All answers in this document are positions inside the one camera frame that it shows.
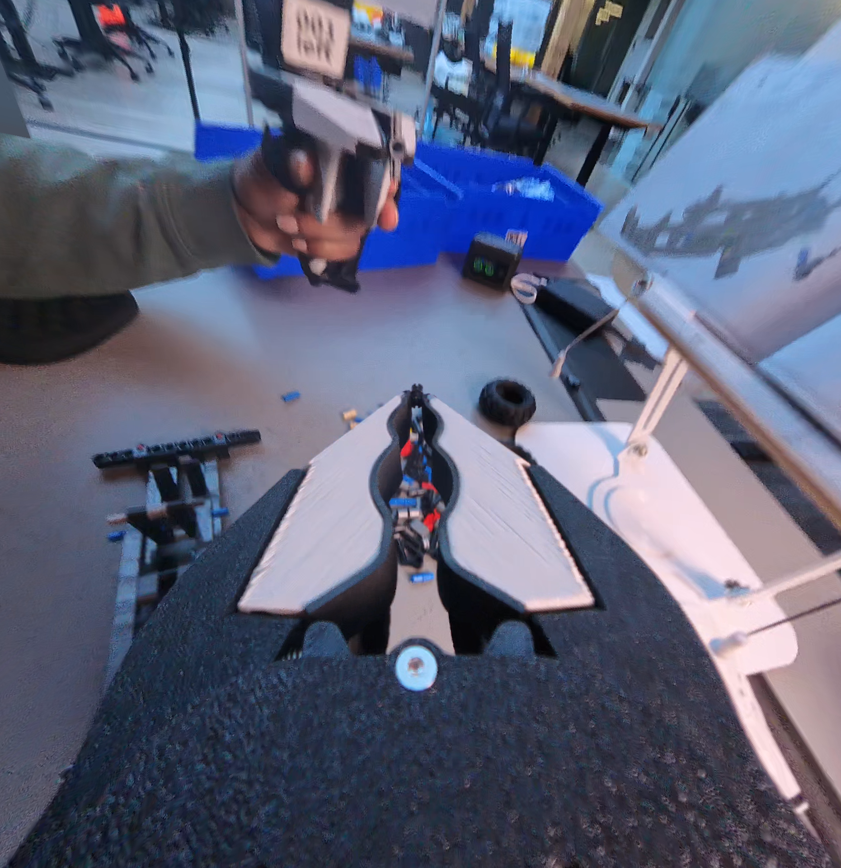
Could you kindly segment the grey black toy chassis assembly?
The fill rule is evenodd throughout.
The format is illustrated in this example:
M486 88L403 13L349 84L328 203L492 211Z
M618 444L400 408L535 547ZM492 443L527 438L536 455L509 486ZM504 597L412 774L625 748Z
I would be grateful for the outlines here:
M220 462L232 449L262 440L258 429L217 431L95 454L104 474L137 472L145 504L111 515L109 540L120 543L108 668L115 671L133 639L192 562L221 535L230 514L221 501Z

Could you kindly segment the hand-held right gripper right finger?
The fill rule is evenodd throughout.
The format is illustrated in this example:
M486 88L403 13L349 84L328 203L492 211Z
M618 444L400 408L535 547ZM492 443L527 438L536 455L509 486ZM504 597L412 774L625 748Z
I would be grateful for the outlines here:
M595 597L516 452L426 398L435 456L449 473L440 529L452 570L521 613L589 609Z

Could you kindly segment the metal book stand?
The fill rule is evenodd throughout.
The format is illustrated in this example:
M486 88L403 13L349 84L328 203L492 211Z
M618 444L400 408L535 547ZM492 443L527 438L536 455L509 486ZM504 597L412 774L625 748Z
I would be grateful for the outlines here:
M841 534L841 441L698 317L682 292L634 265L636 305L667 353L633 422L531 423L530 452L651 567L720 672L757 675L796 658L809 625L841 619L841 545L760 577L657 436L686 376L718 396L756 444Z

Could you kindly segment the black toy tyre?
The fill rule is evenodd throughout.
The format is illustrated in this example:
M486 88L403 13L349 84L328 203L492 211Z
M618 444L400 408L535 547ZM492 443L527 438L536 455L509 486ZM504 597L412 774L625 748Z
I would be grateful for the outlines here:
M517 429L535 416L536 398L530 389L513 379L494 379L480 391L479 410L492 423Z

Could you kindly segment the white paper sheet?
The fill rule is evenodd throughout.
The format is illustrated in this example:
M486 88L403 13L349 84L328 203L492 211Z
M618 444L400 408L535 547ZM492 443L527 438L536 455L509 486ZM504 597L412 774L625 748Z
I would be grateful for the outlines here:
M586 279L592 288L597 290L601 299L617 310L614 325L628 332L654 361L663 362L667 353L667 341L636 305L637 299L643 294L640 282L623 291L609 276L587 274Z

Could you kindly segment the person's left hand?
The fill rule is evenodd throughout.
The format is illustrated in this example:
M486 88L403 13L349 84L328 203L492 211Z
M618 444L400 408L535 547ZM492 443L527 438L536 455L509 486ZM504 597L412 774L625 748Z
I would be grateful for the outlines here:
M269 255L346 261L360 251L365 224L338 212L318 222L313 214L301 211L298 196L270 173L260 148L234 164L232 190L243 230Z

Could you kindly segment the black timer device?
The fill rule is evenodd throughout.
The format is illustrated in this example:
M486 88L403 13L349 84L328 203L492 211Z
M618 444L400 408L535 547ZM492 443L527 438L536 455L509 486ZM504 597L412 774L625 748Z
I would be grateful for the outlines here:
M522 258L522 244L507 236L479 232L471 239L461 276L486 288L510 291Z

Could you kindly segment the wooden-top desk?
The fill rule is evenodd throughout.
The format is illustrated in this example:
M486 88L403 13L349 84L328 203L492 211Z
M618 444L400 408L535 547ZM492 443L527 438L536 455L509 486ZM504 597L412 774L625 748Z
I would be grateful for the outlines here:
M524 156L539 167L560 123L588 119L598 130L575 179L585 188L613 130L646 135L658 128L599 95L503 60L503 56L480 57L469 70L465 92L452 90L449 79L432 82L431 140L441 120L449 116L462 121L461 146Z

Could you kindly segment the black pole stand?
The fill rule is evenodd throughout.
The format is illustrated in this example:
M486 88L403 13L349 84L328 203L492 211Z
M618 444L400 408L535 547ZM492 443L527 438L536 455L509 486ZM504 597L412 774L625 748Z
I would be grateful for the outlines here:
M201 120L199 102L197 97L197 86L194 78L193 67L190 57L190 48L184 30L180 24L175 24L176 38L179 44L180 56L183 62L184 77L188 92L188 99L191 106L192 115L195 123Z

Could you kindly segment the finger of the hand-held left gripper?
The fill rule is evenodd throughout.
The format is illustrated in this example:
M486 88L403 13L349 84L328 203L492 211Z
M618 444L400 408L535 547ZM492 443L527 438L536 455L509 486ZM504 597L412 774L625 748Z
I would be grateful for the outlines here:
M417 125L413 116L403 112L378 112L378 122L386 151L379 194L379 201L384 201L392 184L395 185L395 193L400 192L403 167L413 165Z
M385 137L371 108L313 82L291 87L290 151L314 157L320 170L348 158L385 168Z

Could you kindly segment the pile of small toy parts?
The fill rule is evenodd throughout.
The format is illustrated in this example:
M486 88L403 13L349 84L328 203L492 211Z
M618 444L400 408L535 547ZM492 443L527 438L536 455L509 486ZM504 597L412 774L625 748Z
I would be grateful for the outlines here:
M433 473L437 428L427 396L422 418L412 419L408 408L407 437L398 453L400 481L386 500L397 566L407 569L406 580L413 587L437 580L438 531L446 511Z

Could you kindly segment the grey desk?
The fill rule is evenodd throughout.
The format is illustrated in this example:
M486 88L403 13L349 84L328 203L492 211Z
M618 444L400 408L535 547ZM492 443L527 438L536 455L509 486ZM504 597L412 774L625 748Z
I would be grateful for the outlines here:
M280 659L236 612L340 410L419 383L470 413L521 377L567 416L510 297L446 266L355 296L230 270L150 288L69 363L0 366L0 866L832 866L754 757L661 583L541 469L601 605L534 617L548 654ZM301 398L284 404L282 395ZM134 640L102 705L124 489L101 450L251 427L223 537Z

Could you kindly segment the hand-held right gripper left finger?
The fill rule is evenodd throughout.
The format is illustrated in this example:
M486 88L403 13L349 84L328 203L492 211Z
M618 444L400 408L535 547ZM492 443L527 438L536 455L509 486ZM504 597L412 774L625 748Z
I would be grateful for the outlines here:
M394 396L308 464L238 602L241 613L310 614L381 551L385 518L372 473L393 444Z

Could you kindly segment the toy instruction booklet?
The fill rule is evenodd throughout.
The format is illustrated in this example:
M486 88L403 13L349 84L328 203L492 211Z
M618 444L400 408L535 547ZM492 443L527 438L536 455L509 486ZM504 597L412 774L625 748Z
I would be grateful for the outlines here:
M600 229L841 443L841 20L748 68Z

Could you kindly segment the black power adapter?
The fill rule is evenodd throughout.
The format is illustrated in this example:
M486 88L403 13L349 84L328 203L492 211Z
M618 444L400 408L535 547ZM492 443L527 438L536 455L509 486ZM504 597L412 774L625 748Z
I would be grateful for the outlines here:
M536 289L534 307L560 324L580 331L598 322L610 322L619 313L584 278L545 278Z

